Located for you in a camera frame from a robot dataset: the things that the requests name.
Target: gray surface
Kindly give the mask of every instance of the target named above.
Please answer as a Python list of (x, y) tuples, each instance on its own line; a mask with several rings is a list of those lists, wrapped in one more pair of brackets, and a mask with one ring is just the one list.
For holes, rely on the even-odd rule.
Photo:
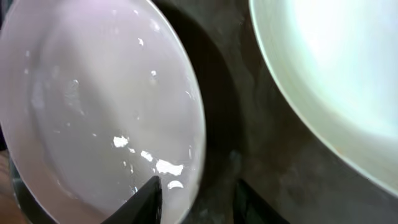
[(239, 177), (291, 223), (398, 223), (398, 200), (341, 162), (285, 102), (245, 0), (158, 2), (195, 21), (166, 15), (195, 67), (207, 119), (206, 171), (185, 223), (232, 223)]

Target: ceramic plate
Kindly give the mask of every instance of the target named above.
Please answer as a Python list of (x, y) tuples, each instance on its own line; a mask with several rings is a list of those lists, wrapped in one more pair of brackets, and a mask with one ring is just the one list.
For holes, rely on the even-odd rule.
[(11, 156), (56, 221), (99, 223), (153, 175), (162, 223), (186, 215), (205, 158), (203, 106), (178, 37), (150, 1), (17, 1), (0, 67)]
[(262, 56), (292, 109), (354, 170), (398, 196), (398, 2), (249, 5)]

